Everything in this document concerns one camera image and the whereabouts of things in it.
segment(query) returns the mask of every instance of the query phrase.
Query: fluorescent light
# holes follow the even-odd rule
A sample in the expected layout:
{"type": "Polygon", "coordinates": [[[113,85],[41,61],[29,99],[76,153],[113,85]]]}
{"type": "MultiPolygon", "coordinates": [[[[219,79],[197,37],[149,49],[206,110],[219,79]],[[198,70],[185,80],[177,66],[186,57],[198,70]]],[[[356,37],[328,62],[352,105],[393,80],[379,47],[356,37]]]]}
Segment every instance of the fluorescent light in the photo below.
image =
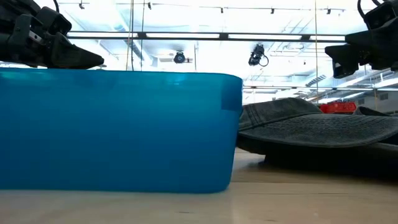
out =
{"type": "Polygon", "coordinates": [[[301,35],[230,34],[230,39],[300,40],[301,35]]]}
{"type": "Polygon", "coordinates": [[[375,88],[380,88],[380,87],[385,87],[385,86],[389,86],[389,85],[394,85],[398,83],[398,78],[391,78],[389,80],[384,80],[382,82],[379,82],[377,84],[375,84],[375,88]]]}
{"type": "Polygon", "coordinates": [[[219,34],[181,34],[181,33],[147,33],[154,38],[219,38],[219,34]]]}
{"type": "Polygon", "coordinates": [[[367,79],[369,77],[373,77],[373,76],[378,75],[378,74],[383,73],[383,72],[388,72],[389,70],[390,69],[387,68],[387,69],[384,69],[384,70],[381,70],[381,71],[371,72],[368,75],[363,75],[361,77],[355,78],[355,79],[350,80],[348,82],[344,82],[344,83],[342,83],[342,84],[340,84],[340,85],[338,85],[336,87],[343,87],[344,88],[344,87],[347,87],[347,86],[351,86],[351,85],[354,85],[355,83],[360,82],[362,80],[365,80],[365,79],[367,79]]]}
{"type": "Polygon", "coordinates": [[[315,35],[311,36],[310,40],[345,40],[345,36],[334,36],[334,35],[315,35]]]}
{"type": "Polygon", "coordinates": [[[271,89],[271,90],[289,90],[292,87],[278,87],[278,86],[257,86],[257,89],[271,89]]]}
{"type": "Polygon", "coordinates": [[[335,100],[338,100],[339,98],[337,98],[337,97],[333,97],[333,98],[324,98],[324,99],[320,99],[319,101],[318,101],[318,103],[329,103],[329,102],[332,102],[332,101],[335,101],[335,100]]]}
{"type": "Polygon", "coordinates": [[[343,97],[343,98],[344,98],[344,99],[350,99],[350,98],[354,98],[354,97],[356,97],[356,96],[362,95],[363,93],[364,93],[364,92],[361,92],[361,93],[354,93],[354,94],[345,96],[345,97],[343,97]]]}
{"type": "Polygon", "coordinates": [[[298,90],[316,90],[316,87],[297,87],[298,90]]]}
{"type": "Polygon", "coordinates": [[[332,90],[330,87],[297,87],[298,90],[332,90]]]}
{"type": "Polygon", "coordinates": [[[289,86],[244,86],[244,89],[253,88],[253,89],[271,89],[271,90],[289,90],[292,87],[289,86]]]}
{"type": "Polygon", "coordinates": [[[347,91],[369,91],[372,88],[337,88],[337,90],[347,90],[347,91]]]}
{"type": "Polygon", "coordinates": [[[116,38],[126,38],[138,37],[136,33],[127,33],[127,32],[69,32],[68,37],[86,37],[86,38],[104,38],[104,37],[116,37],[116,38]]]}
{"type": "Polygon", "coordinates": [[[398,91],[398,88],[378,88],[378,91],[398,91]]]}

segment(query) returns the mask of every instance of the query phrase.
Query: window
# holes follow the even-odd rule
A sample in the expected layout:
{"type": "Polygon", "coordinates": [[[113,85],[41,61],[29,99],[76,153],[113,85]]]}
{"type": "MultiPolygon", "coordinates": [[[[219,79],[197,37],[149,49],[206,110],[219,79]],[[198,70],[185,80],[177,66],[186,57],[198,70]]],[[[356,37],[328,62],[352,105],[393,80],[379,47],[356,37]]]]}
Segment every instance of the window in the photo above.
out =
{"type": "Polygon", "coordinates": [[[388,93],[380,94],[380,100],[388,100],[388,93]]]}

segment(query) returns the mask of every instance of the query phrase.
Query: gray cloth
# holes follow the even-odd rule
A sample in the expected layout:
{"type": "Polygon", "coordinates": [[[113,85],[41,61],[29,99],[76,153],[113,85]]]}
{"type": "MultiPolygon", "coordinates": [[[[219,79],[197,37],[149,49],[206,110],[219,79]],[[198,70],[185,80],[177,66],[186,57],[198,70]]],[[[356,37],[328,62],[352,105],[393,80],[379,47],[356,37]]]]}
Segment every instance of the gray cloth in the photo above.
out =
{"type": "Polygon", "coordinates": [[[378,112],[376,110],[372,110],[371,108],[367,108],[364,106],[359,106],[354,111],[353,115],[366,115],[366,116],[390,116],[388,114],[378,112]]]}
{"type": "Polygon", "coordinates": [[[244,105],[239,135],[249,139],[310,147],[356,147],[398,133],[398,118],[324,114],[298,98],[244,105]]]}

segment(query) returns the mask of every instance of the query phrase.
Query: security camera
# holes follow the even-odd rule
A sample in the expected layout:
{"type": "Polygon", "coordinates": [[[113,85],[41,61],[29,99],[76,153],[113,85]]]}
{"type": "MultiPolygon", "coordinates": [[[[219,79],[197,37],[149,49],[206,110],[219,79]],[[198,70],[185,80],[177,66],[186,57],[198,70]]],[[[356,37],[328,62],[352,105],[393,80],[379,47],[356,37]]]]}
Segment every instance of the security camera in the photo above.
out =
{"type": "Polygon", "coordinates": [[[269,63],[269,60],[268,60],[268,57],[264,54],[264,52],[265,52],[264,47],[262,45],[257,44],[256,47],[254,48],[253,52],[251,52],[251,55],[249,58],[249,65],[250,66],[260,65],[262,67],[267,66],[269,63]],[[266,65],[260,64],[260,61],[263,57],[267,59],[266,65]]]}
{"type": "Polygon", "coordinates": [[[177,52],[174,57],[174,62],[175,63],[184,63],[185,61],[185,56],[183,52],[177,52]]]}

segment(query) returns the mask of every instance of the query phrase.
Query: dark gray fabric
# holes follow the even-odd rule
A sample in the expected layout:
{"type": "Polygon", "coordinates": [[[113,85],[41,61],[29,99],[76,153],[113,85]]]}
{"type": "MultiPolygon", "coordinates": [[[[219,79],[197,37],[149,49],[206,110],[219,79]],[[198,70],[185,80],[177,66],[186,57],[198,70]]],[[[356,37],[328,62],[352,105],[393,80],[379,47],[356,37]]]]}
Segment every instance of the dark gray fabric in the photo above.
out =
{"type": "Polygon", "coordinates": [[[355,147],[398,133],[398,118],[323,114],[297,98],[244,105],[239,135],[261,141],[310,147],[355,147]]]}
{"type": "MultiPolygon", "coordinates": [[[[308,147],[308,146],[293,146],[288,144],[274,143],[274,142],[266,142],[257,139],[251,139],[244,137],[242,135],[238,135],[236,140],[236,147],[243,149],[245,151],[256,153],[260,155],[269,155],[269,154],[281,154],[282,156],[287,156],[288,154],[299,152],[302,154],[312,153],[313,150],[319,150],[319,147],[308,147]]],[[[347,153],[348,149],[357,149],[359,152],[363,152],[365,150],[368,151],[377,151],[379,154],[385,154],[388,156],[394,156],[398,159],[398,145],[395,144],[386,144],[377,142],[374,144],[368,144],[365,146],[359,147],[341,147],[341,148],[324,148],[323,152],[330,152],[336,154],[344,154],[347,153]]]]}
{"type": "Polygon", "coordinates": [[[388,114],[378,112],[376,110],[372,110],[371,108],[367,108],[364,106],[359,106],[354,111],[353,115],[366,115],[366,116],[390,116],[388,114]]]}
{"type": "Polygon", "coordinates": [[[252,129],[283,119],[320,113],[322,111],[317,106],[296,98],[253,103],[243,106],[243,112],[239,119],[239,131],[252,129]]]}

